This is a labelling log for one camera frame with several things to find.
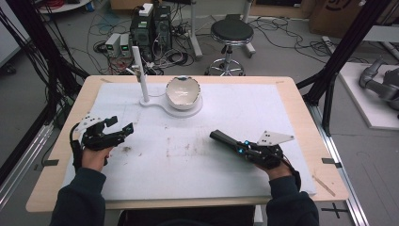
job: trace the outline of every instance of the wrist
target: wrist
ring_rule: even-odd
[[[274,180],[280,177],[285,177],[285,176],[292,176],[293,174],[291,173],[290,169],[283,163],[280,163],[278,167],[274,169],[267,169],[266,170],[267,175],[269,175],[269,180]]]

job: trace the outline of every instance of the stool base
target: stool base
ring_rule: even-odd
[[[229,76],[245,76],[246,72],[244,67],[236,60],[230,59],[230,62],[226,58],[215,60],[205,72],[205,75],[229,75]]]

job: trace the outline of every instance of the equipment box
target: equipment box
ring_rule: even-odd
[[[112,9],[134,9],[143,6],[144,3],[152,3],[152,0],[111,0]]]

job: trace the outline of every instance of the cardboard box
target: cardboard box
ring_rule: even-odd
[[[250,9],[251,16],[271,16],[287,18],[309,18],[314,8],[314,0],[302,0],[300,7],[280,7],[258,5],[253,1]]]
[[[342,38],[361,10],[359,1],[317,1],[309,19],[311,33]]]
[[[112,9],[134,9],[143,6],[144,3],[152,3],[152,0],[111,0]]]

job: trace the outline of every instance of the person's right hand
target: person's right hand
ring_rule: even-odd
[[[83,150],[82,167],[101,171],[104,166],[104,161],[109,157],[109,152],[111,152],[112,149],[113,147],[100,151],[92,151],[85,148],[85,150]]]
[[[274,168],[274,169],[266,169],[262,166],[256,165],[255,166],[267,173],[269,175],[269,180],[274,180],[279,177],[284,177],[284,176],[291,176],[293,175],[290,171],[290,169],[284,164],[284,163],[279,163],[279,166]]]

